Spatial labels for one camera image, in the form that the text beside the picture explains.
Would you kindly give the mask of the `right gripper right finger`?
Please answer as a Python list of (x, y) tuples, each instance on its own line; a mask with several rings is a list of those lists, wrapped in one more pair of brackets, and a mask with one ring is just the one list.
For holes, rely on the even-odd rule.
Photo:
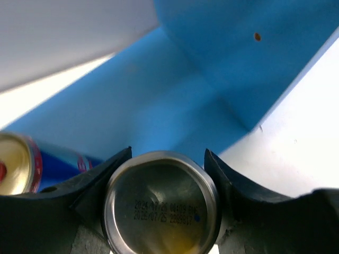
[(241, 175), (210, 150), (204, 168), (220, 197), (220, 253), (338, 253), (338, 189), (284, 196)]

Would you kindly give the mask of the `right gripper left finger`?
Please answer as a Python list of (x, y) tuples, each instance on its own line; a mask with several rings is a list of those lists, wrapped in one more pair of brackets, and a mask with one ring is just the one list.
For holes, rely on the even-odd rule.
[(106, 187), (131, 157), (127, 147), (40, 193), (1, 196), (1, 253), (110, 253), (102, 222)]

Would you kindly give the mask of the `silver can red tab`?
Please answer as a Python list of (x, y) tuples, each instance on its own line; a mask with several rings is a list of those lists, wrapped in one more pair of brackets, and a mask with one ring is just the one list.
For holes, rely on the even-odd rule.
[(1, 195), (38, 193), (102, 162), (27, 135), (2, 131)]

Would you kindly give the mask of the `silver blue can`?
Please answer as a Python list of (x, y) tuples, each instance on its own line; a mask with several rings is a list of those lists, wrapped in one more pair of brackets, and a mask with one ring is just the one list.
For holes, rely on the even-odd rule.
[(212, 178), (176, 152), (131, 158), (106, 186), (102, 227), (113, 253), (208, 253), (220, 223)]

